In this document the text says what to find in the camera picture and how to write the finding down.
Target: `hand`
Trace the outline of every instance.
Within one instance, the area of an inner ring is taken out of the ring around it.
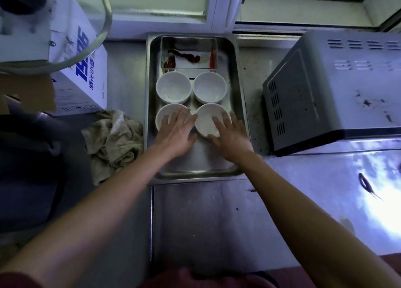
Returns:
[[[154,146],[162,150],[161,152],[166,152],[168,161],[187,153],[197,140],[196,134],[189,136],[189,133],[198,118],[198,114],[192,115],[184,123],[189,114],[189,109],[182,108],[171,115],[170,122],[168,122],[168,115],[163,118]]]
[[[227,113],[223,112],[224,124],[217,117],[212,117],[220,137],[217,138],[213,135],[208,135],[207,137],[225,159],[238,164],[247,153],[253,153],[253,147],[248,139],[244,123],[237,119],[234,112],[230,112],[230,116],[231,121]]]

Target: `forearm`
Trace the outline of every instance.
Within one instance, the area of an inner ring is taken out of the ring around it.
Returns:
[[[248,154],[239,164],[318,287],[399,287],[399,276],[311,199]]]
[[[106,244],[157,171],[168,162],[150,148],[50,225],[1,270],[23,272],[44,287],[68,287]]]

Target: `cloth towel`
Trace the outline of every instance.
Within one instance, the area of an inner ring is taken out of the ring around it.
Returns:
[[[143,135],[142,124],[130,120],[123,111],[104,110],[98,115],[101,120],[82,130],[97,186],[138,157]]]

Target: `white bowl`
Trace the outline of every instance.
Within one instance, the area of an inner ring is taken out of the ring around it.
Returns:
[[[207,103],[198,108],[198,119],[195,122],[195,127],[199,134],[203,137],[207,137],[209,134],[220,137],[220,133],[214,125],[212,116],[216,116],[221,122],[223,122],[223,112],[227,113],[226,109],[216,103]]]
[[[218,73],[201,73],[195,78],[194,93],[201,103],[219,103],[227,94],[227,83]]]
[[[162,107],[156,114],[156,129],[159,131],[161,126],[162,126],[162,121],[164,116],[168,115],[168,122],[170,122],[171,115],[173,113],[181,108],[187,109],[186,106],[179,104],[179,103],[170,103],[166,104],[164,107]]]
[[[168,72],[156,82],[156,93],[164,103],[184,103],[191,95],[189,78],[180,72]]]

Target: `sleeve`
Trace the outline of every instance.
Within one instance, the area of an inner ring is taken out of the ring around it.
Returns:
[[[0,288],[42,288],[29,276],[17,272],[0,274]]]

